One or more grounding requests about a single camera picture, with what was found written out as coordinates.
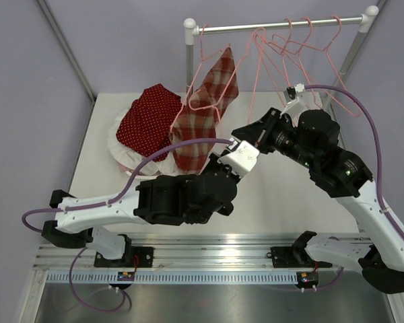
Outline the red plaid skirt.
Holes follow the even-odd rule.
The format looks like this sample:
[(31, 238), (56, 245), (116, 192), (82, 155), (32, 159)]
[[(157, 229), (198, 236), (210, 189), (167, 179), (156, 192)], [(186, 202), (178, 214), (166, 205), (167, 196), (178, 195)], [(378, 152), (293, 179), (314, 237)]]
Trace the red plaid skirt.
[[(217, 126), (239, 94), (235, 68), (232, 49), (227, 47), (178, 113), (170, 131), (172, 143), (217, 137)], [(175, 149), (173, 156), (179, 171), (199, 173), (213, 146), (201, 143)]]

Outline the white skirt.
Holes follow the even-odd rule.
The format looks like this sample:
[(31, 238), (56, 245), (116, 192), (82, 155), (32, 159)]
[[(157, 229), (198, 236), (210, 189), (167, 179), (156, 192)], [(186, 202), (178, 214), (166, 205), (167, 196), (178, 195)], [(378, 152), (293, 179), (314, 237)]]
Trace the white skirt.
[[(107, 147), (117, 163), (120, 163), (134, 170), (145, 158), (124, 146), (116, 138), (116, 132), (119, 129), (121, 121), (124, 119), (129, 108), (120, 111), (117, 117), (112, 122), (108, 130)], [(172, 152), (169, 152), (166, 159), (159, 162), (150, 161), (145, 165), (137, 175), (137, 178), (158, 175), (181, 175), (182, 172), (178, 169)]]

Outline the pink hanger of white skirt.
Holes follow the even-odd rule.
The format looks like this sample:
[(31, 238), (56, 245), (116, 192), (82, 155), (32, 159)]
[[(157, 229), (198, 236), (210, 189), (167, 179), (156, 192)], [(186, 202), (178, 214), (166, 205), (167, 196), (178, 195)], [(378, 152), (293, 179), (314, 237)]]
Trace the pink hanger of white skirt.
[(289, 45), (293, 45), (291, 34), (284, 38), (259, 28), (253, 42), (258, 54), (257, 69), (266, 75), (269, 88), (279, 93), (287, 87), (306, 82), (307, 74), (299, 49), (289, 49)]

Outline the pink hanger of plaid skirt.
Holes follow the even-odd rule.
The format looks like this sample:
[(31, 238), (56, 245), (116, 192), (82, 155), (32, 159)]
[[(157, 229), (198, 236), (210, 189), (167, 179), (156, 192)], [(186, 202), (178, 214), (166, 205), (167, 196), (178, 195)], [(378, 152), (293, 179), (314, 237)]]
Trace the pink hanger of plaid skirt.
[(181, 139), (215, 137), (216, 131), (223, 130), (226, 111), (239, 95), (232, 46), (206, 54), (203, 45), (201, 39), (193, 91), (187, 91), (170, 128), (171, 134)]

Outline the red polka dot skirt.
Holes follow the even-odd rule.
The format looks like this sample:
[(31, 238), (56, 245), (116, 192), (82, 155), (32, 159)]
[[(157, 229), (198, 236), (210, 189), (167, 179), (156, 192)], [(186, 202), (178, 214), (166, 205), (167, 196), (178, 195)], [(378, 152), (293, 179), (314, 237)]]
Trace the red polka dot skirt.
[(181, 97), (157, 84), (133, 101), (116, 132), (116, 139), (143, 157), (169, 146), (169, 133), (182, 106)]

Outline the pink hanger of red skirt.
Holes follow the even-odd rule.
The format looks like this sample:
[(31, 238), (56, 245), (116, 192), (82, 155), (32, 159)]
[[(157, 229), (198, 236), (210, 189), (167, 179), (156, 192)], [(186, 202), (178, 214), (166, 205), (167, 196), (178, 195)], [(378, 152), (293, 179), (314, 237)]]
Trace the pink hanger of red skirt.
[(236, 68), (235, 68), (235, 72), (237, 72), (238, 68), (241, 66), (242, 62), (247, 58), (247, 56), (250, 54), (250, 52), (253, 48), (257, 51), (257, 65), (256, 65), (255, 76), (254, 76), (253, 85), (252, 85), (250, 104), (248, 106), (248, 114), (247, 114), (247, 119), (246, 119), (247, 125), (250, 124), (251, 118), (252, 118), (253, 108), (254, 108), (254, 104), (255, 104), (255, 96), (256, 96), (257, 86), (258, 86), (258, 82), (259, 82), (259, 75), (260, 75), (260, 70), (261, 70), (261, 65), (262, 65), (262, 60), (263, 60), (263, 53), (264, 53), (264, 46), (260, 45), (259, 38), (262, 38), (265, 35), (266, 35), (266, 29), (264, 27), (257, 27), (252, 31), (252, 33), (248, 39), (248, 42), (246, 43), (245, 53), (242, 55), (242, 57), (238, 61), (238, 63), (236, 64)]

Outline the pink skirt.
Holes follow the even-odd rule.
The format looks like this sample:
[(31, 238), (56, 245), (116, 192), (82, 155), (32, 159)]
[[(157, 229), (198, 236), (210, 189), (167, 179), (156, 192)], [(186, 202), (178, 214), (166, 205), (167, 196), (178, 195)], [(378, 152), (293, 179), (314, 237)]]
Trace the pink skirt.
[(130, 173), (131, 174), (133, 172), (132, 169), (130, 169), (130, 168), (128, 168), (128, 167), (126, 167), (126, 166), (124, 166), (124, 165), (122, 165), (120, 163), (118, 163), (118, 166), (119, 166), (120, 172), (122, 172), (122, 173)]

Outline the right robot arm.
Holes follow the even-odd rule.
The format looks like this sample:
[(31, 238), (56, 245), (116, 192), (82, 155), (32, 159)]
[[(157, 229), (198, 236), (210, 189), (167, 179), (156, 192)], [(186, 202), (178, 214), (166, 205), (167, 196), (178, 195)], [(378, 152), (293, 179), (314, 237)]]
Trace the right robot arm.
[(381, 211), (371, 171), (359, 156), (338, 146), (340, 126), (323, 110), (301, 113), (297, 126), (277, 109), (232, 131), (261, 153), (277, 151), (308, 169), (310, 179), (342, 205), (371, 239), (359, 249), (340, 239), (306, 231), (293, 243), (298, 266), (326, 262), (362, 274), (385, 294), (404, 293), (404, 241), (400, 225)]

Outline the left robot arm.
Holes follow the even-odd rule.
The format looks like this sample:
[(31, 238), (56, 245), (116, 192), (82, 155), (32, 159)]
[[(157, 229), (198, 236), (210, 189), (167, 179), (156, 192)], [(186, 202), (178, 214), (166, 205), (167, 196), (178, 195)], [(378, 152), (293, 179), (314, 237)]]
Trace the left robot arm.
[(56, 190), (51, 200), (58, 211), (53, 220), (45, 221), (41, 235), (59, 248), (95, 251), (98, 268), (135, 267), (142, 255), (128, 235), (114, 234), (107, 225), (206, 224), (214, 213), (228, 216), (244, 175), (235, 161), (213, 153), (199, 175), (144, 180), (118, 201), (111, 196), (77, 199)]

